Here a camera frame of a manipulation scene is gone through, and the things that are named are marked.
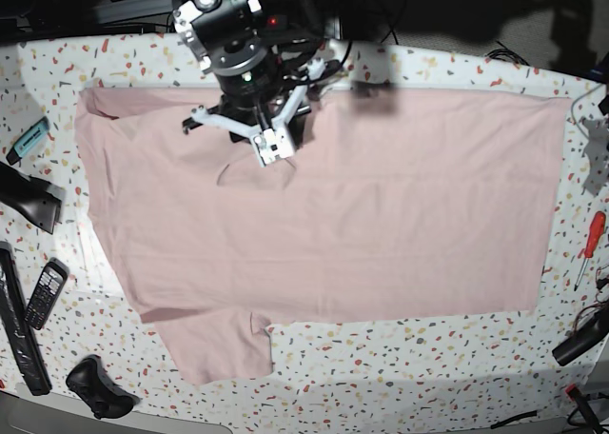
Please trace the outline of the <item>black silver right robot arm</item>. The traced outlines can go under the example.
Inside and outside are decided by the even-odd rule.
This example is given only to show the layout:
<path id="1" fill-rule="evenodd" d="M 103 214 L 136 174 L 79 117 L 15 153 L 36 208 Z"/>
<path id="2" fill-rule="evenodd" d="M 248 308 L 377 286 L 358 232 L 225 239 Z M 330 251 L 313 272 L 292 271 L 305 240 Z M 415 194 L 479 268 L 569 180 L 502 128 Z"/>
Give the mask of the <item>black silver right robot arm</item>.
<path id="1" fill-rule="evenodd" d="M 195 108 L 184 133 L 201 126 L 249 143 L 261 166 L 293 156 L 301 139 L 293 119 L 310 111 L 311 87 L 339 73 L 344 59 L 324 60 L 322 0 L 173 0 L 173 25 L 222 96 Z"/>

